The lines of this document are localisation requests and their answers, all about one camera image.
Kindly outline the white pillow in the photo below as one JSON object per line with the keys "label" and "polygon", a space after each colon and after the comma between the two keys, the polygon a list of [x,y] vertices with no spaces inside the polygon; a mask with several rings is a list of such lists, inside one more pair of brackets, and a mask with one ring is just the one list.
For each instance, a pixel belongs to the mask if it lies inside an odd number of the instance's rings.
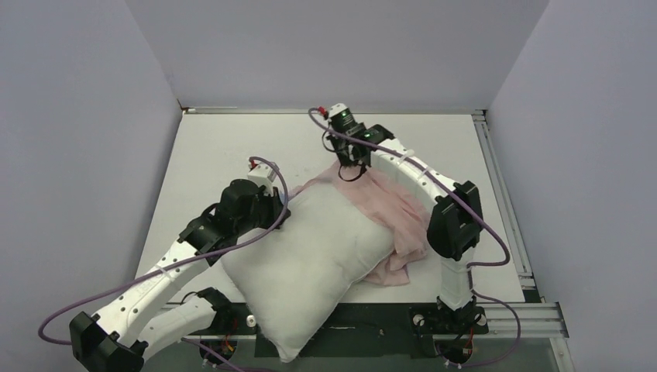
{"label": "white pillow", "polygon": [[301,191],[289,209],[281,229],[220,260],[283,363],[299,355],[350,287],[393,247],[392,232],[332,184]]}

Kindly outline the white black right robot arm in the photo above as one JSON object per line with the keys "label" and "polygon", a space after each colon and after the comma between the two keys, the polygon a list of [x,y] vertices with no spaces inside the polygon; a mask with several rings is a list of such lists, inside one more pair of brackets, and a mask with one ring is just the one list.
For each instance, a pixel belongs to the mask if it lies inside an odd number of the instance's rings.
{"label": "white black right robot arm", "polygon": [[442,176],[421,162],[391,131],[357,122],[343,104],[321,115],[341,166],[356,167],[361,174],[369,168],[385,174],[430,212],[426,238],[442,265],[437,297],[439,325],[456,332],[472,322],[480,312],[467,267],[482,230],[477,223],[483,214],[477,186]]}

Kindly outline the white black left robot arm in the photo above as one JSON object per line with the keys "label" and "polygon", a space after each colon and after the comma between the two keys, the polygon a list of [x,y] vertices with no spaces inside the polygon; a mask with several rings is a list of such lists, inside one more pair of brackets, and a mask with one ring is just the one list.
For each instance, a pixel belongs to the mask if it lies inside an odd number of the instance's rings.
{"label": "white black left robot arm", "polygon": [[94,314],[81,312],[71,320],[74,358],[88,371],[140,371],[148,359],[190,333],[224,332],[232,304],[215,288],[167,312],[161,308],[241,236],[276,229],[290,214],[277,187],[232,181],[219,202],[187,224],[143,281]]}

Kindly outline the purple pink printed pillowcase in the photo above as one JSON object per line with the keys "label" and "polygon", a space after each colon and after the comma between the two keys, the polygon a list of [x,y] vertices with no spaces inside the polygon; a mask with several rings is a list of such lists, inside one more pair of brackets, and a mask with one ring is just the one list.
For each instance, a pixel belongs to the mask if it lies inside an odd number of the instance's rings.
{"label": "purple pink printed pillowcase", "polygon": [[424,205],[381,171],[368,170],[359,176],[357,169],[343,170],[337,162],[294,188],[290,198],[317,184],[330,184],[365,217],[392,232],[390,253],[364,280],[388,287],[409,284],[407,265],[424,259],[428,253],[426,229],[430,216]]}

